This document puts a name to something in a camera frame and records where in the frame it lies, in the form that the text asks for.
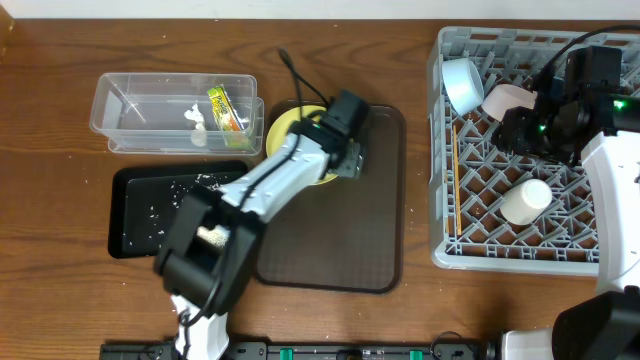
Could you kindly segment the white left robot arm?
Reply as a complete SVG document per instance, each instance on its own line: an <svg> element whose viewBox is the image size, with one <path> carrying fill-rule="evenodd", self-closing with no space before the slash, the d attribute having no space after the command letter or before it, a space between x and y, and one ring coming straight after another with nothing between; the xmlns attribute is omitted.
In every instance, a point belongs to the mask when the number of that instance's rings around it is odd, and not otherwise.
<svg viewBox="0 0 640 360"><path fill-rule="evenodd" d="M252 275L268 223L326 174L358 176L358 136L369 110L342 91L326 109L292 122L282 146L241 178L185 195L153 264L178 315L173 358L224 354L227 315Z"/></svg>

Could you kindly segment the yellow plate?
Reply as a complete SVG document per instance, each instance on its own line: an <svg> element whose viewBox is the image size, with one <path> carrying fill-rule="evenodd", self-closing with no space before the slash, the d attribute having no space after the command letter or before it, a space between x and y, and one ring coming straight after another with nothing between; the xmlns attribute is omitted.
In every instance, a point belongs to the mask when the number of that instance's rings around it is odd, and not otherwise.
<svg viewBox="0 0 640 360"><path fill-rule="evenodd" d="M307 116L314 111L324 111L324 106L303 105L296 106L281 114L271 125L266 137L266 154L268 157L274 155L284 144L289 127L294 121L300 120L300 115Z"/></svg>

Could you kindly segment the light blue bowl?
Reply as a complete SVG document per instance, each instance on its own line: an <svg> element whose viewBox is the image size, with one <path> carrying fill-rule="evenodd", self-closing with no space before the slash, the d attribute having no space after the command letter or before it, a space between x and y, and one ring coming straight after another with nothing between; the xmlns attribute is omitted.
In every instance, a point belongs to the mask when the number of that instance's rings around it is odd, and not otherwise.
<svg viewBox="0 0 640 360"><path fill-rule="evenodd" d="M442 77L449 102L458 115L465 115L484 102L482 80L468 58L444 61Z"/></svg>

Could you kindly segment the white pink bowl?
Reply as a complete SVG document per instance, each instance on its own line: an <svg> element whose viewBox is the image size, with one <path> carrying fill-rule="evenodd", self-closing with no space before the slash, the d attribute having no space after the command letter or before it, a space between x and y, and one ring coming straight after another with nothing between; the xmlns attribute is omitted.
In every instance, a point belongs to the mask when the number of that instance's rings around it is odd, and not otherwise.
<svg viewBox="0 0 640 360"><path fill-rule="evenodd" d="M507 110L516 107L533 109L537 93L524 88L510 85L497 85L482 103L483 111L491 118L501 122Z"/></svg>

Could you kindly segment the small pale green cup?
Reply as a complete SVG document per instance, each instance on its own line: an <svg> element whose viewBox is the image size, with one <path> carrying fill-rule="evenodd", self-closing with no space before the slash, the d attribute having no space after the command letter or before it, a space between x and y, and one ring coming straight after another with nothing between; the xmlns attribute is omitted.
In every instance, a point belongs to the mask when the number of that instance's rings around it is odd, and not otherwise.
<svg viewBox="0 0 640 360"><path fill-rule="evenodd" d="M527 225L535 221L551 204L552 191L539 179L529 179L508 190L500 206L503 217L515 225Z"/></svg>

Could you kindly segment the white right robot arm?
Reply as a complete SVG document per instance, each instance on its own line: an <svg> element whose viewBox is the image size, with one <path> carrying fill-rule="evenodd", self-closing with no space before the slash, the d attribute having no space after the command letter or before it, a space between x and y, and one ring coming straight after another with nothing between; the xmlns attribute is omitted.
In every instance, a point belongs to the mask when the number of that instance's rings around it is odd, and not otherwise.
<svg viewBox="0 0 640 360"><path fill-rule="evenodd" d="M564 78L547 66L534 107L507 110L494 132L504 152L583 167L599 243L595 297L550 329L504 333L500 359L639 356L639 100L624 93L621 66L618 48L571 51Z"/></svg>

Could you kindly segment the wooden chopstick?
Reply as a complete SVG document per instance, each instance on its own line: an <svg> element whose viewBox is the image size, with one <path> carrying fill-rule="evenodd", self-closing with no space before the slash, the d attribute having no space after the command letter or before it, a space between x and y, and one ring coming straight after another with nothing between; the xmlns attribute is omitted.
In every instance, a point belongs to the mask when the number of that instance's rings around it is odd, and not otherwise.
<svg viewBox="0 0 640 360"><path fill-rule="evenodd" d="M444 193L444 217L443 217L443 221L444 221L444 226L445 226L445 234L446 237L449 237L449 233L450 233L450 225L449 225L449 199L448 199L448 195L449 195L449 190L448 190L448 170L445 170L444 172L444 178L443 178L443 193Z"/></svg>
<svg viewBox="0 0 640 360"><path fill-rule="evenodd" d="M459 151L458 151L458 137L457 128L452 125L452 149L453 149L453 173L454 173L454 190L455 190L455 219L456 219L456 234L462 235L462 219L461 219L461 199L460 199L460 178L459 178Z"/></svg>

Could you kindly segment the yellow green snack wrapper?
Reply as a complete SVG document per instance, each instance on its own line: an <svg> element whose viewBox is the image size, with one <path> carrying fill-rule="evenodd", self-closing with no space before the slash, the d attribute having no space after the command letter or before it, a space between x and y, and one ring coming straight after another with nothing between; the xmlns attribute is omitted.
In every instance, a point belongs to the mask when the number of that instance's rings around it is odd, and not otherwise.
<svg viewBox="0 0 640 360"><path fill-rule="evenodd" d="M249 138L245 134L247 125L239 117L224 86L210 88L207 95L218 130L224 132L225 144L234 149L247 149L250 145Z"/></svg>

